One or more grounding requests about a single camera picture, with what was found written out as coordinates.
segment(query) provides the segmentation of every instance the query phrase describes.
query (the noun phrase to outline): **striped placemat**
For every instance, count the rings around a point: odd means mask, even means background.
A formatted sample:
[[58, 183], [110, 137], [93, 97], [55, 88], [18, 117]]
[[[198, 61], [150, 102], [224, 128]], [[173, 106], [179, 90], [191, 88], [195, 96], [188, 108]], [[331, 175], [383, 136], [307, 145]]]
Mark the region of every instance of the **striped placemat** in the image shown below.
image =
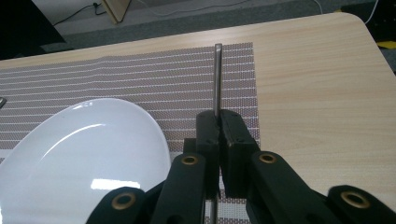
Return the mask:
[[[253, 46], [225, 45], [222, 56], [222, 108], [241, 114], [260, 141]], [[214, 47], [0, 70], [0, 96], [7, 98], [0, 109], [0, 162], [52, 115], [104, 97], [146, 109], [163, 129], [174, 158], [183, 139], [195, 137], [195, 116], [212, 109], [213, 73]], [[249, 223], [245, 201], [222, 195], [219, 223]]]

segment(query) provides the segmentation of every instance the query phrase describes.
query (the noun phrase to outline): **wooden table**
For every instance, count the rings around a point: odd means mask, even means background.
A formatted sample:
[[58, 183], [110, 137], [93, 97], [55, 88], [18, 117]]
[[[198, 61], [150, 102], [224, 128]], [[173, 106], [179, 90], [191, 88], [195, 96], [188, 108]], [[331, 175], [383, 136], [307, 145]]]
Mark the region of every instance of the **wooden table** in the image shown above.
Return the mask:
[[312, 188], [348, 184], [396, 210], [396, 78], [364, 23], [335, 13], [0, 62], [0, 68], [253, 42], [262, 150]]

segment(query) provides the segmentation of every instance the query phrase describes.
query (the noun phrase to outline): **floor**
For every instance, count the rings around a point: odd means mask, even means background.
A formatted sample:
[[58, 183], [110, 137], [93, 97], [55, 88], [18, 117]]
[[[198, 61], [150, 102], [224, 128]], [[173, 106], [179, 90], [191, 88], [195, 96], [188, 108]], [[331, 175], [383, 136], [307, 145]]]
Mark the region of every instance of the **floor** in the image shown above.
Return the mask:
[[[53, 52], [332, 13], [341, 6], [374, 0], [132, 0], [118, 24], [106, 13], [95, 15], [92, 4], [99, 0], [33, 1], [52, 24], [91, 6], [55, 26], [67, 43], [44, 47]], [[98, 13], [103, 11], [102, 6], [97, 8]], [[393, 71], [395, 51], [382, 50]]]
[[[62, 4], [65, 4], [65, 2], [69, 3], [67, 5], [58, 7], [54, 4], [53, 1], [50, 1], [49, 3], [48, 0], [35, 0], [34, 2], [49, 19], [49, 21], [51, 23], [55, 23], [66, 18], [68, 15], [72, 15], [74, 12], [78, 11], [82, 7], [89, 6], [93, 3], [93, 1], [91, 3], [87, 1], [89, 0], [63, 1]], [[94, 14], [94, 7], [88, 7], [78, 13], [75, 17], [71, 18], [68, 21], [62, 22], [55, 27], [61, 35], [72, 35], [97, 30], [120, 29], [122, 27], [130, 25], [136, 25], [152, 21], [183, 18], [217, 11], [224, 12], [240, 8], [281, 5], [282, 3], [291, 1], [295, 0], [132, 0], [123, 22], [119, 24], [113, 24], [106, 13], [100, 16], [96, 16]], [[364, 0], [318, 0], [318, 2], [320, 1], [320, 4], [323, 7], [323, 13], [335, 11], [341, 6], [342, 3], [345, 2], [364, 2]], [[320, 13], [319, 5], [316, 3], [315, 0], [304, 0], [302, 1], [302, 4], [306, 5], [307, 7], [316, 8], [317, 13]], [[97, 10], [98, 12], [104, 11], [102, 7], [99, 7]]]

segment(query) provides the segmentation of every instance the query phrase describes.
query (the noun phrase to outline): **plate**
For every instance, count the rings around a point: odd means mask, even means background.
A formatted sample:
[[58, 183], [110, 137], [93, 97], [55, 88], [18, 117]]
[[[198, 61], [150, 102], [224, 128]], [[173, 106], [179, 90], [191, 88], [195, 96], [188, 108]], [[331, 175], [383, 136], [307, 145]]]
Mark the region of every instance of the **plate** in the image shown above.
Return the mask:
[[138, 105], [73, 105], [37, 126], [0, 165], [0, 223], [85, 223], [112, 189], [147, 191], [169, 168], [163, 132]]

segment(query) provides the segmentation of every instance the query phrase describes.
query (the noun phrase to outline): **metal rod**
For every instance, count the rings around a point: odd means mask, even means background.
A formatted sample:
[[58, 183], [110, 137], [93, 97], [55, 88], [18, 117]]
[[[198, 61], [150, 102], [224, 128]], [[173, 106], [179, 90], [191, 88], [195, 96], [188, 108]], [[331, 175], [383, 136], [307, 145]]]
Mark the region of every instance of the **metal rod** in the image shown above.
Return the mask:
[[219, 113], [221, 109], [221, 54], [222, 45], [215, 45], [215, 91], [213, 94], [213, 110], [215, 111], [215, 117], [219, 119]]
[[[215, 76], [214, 76], [214, 94], [213, 94], [213, 110], [215, 117], [219, 122], [219, 114], [221, 110], [221, 58], [222, 58], [222, 45], [215, 45]], [[210, 203], [210, 224], [218, 224], [218, 210], [219, 210], [219, 196]]]
[[210, 203], [210, 224], [218, 224], [219, 198], [218, 195]]

